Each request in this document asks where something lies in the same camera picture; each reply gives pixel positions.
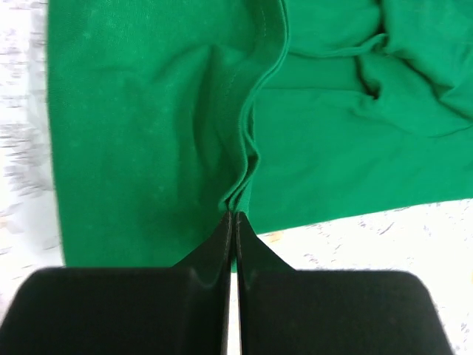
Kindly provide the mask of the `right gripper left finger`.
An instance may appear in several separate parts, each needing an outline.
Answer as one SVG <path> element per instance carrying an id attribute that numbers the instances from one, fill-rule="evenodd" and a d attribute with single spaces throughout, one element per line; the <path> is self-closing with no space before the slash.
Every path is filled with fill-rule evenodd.
<path id="1" fill-rule="evenodd" d="M 3 354 L 225 354 L 232 216 L 169 268 L 43 268 L 1 324 Z"/>

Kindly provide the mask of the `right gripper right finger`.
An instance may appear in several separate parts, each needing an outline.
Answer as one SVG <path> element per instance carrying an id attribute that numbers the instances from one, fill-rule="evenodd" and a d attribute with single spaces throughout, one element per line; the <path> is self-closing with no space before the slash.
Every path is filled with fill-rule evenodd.
<path id="1" fill-rule="evenodd" d="M 424 284 L 403 271 L 298 271 L 234 217 L 244 354 L 450 354 Z"/>

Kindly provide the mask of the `green t shirt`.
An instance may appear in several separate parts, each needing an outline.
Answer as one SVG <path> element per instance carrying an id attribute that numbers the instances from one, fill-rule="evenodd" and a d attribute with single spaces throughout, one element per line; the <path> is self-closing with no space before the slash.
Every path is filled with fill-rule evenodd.
<path id="1" fill-rule="evenodd" d="M 51 1 L 68 266 L 472 196 L 470 1 Z"/>

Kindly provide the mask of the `floral tablecloth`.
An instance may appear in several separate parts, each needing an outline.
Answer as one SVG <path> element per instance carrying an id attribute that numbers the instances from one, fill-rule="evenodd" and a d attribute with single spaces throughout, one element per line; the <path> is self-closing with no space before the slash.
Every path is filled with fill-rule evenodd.
<path id="1" fill-rule="evenodd" d="M 63 262 L 45 103 L 45 1 L 1 3 L 1 312 Z M 349 217 L 262 236 L 302 269 L 389 269 L 429 289 L 456 354 L 472 352 L 472 202 Z"/>

